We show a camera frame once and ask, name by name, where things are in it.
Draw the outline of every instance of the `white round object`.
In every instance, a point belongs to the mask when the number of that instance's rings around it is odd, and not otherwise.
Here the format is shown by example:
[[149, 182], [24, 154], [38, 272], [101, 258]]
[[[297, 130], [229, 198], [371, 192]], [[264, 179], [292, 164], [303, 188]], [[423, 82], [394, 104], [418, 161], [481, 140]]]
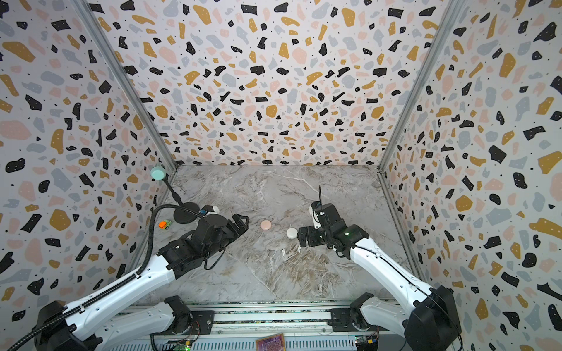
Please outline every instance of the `white round object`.
[[295, 228], [289, 228], [287, 229], [287, 237], [289, 239], [294, 239], [297, 237], [297, 233], [298, 231]]

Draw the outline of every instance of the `terrazzo wallpaper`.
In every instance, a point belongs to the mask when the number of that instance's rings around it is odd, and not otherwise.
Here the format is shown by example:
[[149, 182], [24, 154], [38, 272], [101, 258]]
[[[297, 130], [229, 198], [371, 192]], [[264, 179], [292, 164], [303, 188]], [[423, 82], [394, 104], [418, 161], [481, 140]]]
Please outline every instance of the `terrazzo wallpaper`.
[[[0, 1], [0, 349], [128, 268], [158, 158], [68, 1]], [[28, 343], [22, 349], [30, 349]]]
[[448, 1], [92, 0], [180, 164], [378, 164]]
[[562, 350], [560, 19], [559, 0], [470, 2], [384, 165], [465, 350]]

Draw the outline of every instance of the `marble tabletop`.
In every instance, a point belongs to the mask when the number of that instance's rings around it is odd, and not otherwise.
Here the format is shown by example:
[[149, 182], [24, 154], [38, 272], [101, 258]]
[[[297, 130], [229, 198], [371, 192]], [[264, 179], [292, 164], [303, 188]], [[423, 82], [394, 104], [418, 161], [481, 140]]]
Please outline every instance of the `marble tabletop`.
[[[318, 199], [336, 205], [349, 226], [362, 227], [399, 264], [410, 270], [374, 166], [181, 166], [173, 182], [184, 202], [220, 208], [231, 219], [250, 217], [250, 228], [229, 245], [210, 271], [197, 268], [138, 301], [156, 304], [179, 295], [186, 302], [354, 300], [370, 292], [391, 295], [365, 270], [325, 246], [299, 248], [290, 227], [312, 225], [308, 207]], [[165, 203], [174, 203], [168, 196]], [[158, 220], [173, 217], [164, 209]], [[269, 220], [264, 231], [260, 222]], [[173, 223], [155, 231], [155, 251], [196, 227]], [[219, 254], [211, 257], [214, 262]]]

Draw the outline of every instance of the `pink round object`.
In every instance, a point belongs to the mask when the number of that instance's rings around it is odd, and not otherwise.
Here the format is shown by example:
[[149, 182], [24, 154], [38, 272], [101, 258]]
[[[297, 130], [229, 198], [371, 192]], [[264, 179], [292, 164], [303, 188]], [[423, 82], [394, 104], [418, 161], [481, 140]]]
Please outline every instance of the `pink round object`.
[[268, 221], [268, 220], [262, 221], [261, 224], [260, 224], [260, 227], [263, 230], [270, 230], [271, 229], [271, 222]]

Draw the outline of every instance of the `black lamp base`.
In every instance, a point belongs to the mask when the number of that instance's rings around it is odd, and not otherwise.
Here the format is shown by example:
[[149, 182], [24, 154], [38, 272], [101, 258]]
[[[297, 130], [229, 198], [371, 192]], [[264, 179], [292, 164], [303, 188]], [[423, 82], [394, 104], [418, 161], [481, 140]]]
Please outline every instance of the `black lamp base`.
[[[185, 202], [183, 207], [189, 208], [194, 212], [199, 212], [199, 206], [195, 202]], [[176, 209], [174, 211], [174, 221], [176, 223], [187, 224], [193, 222], [196, 218], [196, 215], [182, 209]]]

